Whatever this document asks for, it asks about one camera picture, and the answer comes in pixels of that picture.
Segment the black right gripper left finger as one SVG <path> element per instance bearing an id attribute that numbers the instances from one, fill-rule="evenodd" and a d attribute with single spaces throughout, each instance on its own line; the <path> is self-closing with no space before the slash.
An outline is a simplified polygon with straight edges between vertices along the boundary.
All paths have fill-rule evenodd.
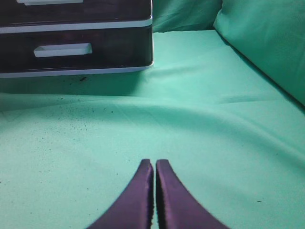
<path id="1" fill-rule="evenodd" d="M 153 181 L 150 160 L 141 160 L 124 191 L 88 228 L 149 229 L 154 213 Z"/>

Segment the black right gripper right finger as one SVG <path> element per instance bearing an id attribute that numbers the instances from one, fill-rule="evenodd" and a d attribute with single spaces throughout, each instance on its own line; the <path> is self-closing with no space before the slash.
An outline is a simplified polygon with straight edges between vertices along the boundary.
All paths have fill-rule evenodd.
<path id="1" fill-rule="evenodd" d="M 166 159 L 156 162 L 156 205 L 160 229 L 226 229 L 185 188 Z"/>

